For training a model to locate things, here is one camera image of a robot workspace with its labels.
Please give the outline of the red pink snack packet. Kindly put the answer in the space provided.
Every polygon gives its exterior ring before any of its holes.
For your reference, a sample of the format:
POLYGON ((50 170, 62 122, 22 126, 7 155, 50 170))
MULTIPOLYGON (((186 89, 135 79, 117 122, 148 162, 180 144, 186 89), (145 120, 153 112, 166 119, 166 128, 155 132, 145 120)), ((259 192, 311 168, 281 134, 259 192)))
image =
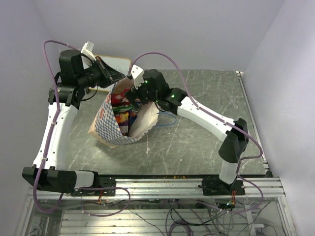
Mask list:
POLYGON ((111 105, 112 107, 125 106, 130 105, 130 102, 124 93, 113 93, 111 94, 111 105))

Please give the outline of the blue checkered paper bag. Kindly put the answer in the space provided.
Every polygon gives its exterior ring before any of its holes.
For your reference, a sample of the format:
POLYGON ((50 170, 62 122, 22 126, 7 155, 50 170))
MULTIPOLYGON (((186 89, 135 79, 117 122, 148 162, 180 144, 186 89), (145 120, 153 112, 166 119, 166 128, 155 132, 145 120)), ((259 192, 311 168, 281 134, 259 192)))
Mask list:
POLYGON ((124 78, 117 82, 101 104, 88 134, 111 148, 139 141, 153 127, 171 126, 177 122, 175 115, 159 111, 153 102, 140 105, 136 111, 125 93, 133 82, 124 78))

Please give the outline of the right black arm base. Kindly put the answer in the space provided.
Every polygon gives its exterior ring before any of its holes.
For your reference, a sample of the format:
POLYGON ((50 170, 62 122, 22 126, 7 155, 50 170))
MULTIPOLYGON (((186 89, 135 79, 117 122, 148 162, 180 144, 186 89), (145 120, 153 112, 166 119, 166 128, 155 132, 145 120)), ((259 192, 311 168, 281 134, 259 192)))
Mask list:
POLYGON ((244 184, 242 180, 234 180, 232 184, 227 184, 219 179, 218 176, 210 176, 204 178, 201 184, 198 185, 201 188, 204 196, 223 196, 232 195, 243 196, 245 195, 244 184))

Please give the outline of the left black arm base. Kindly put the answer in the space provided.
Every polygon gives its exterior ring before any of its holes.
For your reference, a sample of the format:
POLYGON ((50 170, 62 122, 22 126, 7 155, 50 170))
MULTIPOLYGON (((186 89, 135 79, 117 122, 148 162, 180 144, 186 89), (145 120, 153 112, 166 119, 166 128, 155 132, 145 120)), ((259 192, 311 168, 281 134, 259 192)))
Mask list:
MULTIPOLYGON (((91 186, 91 188, 109 188, 109 187, 115 187, 116 186, 116 180, 112 177, 99 177, 99 181, 97 184, 94 184, 91 186)), ((112 197, 115 196, 115 189, 109 189, 109 190, 75 190, 70 195, 72 197, 92 197, 92 196, 102 196, 105 197, 112 197)))

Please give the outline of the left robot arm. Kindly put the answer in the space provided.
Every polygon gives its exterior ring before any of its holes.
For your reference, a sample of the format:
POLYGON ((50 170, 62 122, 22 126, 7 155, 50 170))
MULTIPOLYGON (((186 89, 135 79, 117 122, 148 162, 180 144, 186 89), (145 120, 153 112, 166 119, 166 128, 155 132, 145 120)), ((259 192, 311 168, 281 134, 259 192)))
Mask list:
POLYGON ((59 57, 60 71, 49 90, 48 119, 42 144, 31 167, 22 177, 34 190, 72 193, 83 188, 89 195, 100 191, 98 173, 70 171, 64 163, 71 126, 89 87, 106 88, 125 75, 106 64, 101 57, 78 50, 65 50, 59 57))

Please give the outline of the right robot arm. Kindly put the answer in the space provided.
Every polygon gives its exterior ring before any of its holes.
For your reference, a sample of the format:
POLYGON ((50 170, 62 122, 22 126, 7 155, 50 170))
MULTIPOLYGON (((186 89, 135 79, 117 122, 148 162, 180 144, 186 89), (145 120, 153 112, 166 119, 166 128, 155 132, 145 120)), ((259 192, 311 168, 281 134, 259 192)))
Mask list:
POLYGON ((247 122, 242 118, 227 118, 192 101, 184 90, 171 88, 162 73, 155 69, 144 70, 134 65, 127 77, 133 81, 133 86, 126 92, 126 98, 136 110, 152 102, 162 111, 197 123, 222 141, 219 149, 222 166, 217 189, 224 195, 229 194, 234 189, 240 157, 249 142, 244 135, 247 122))

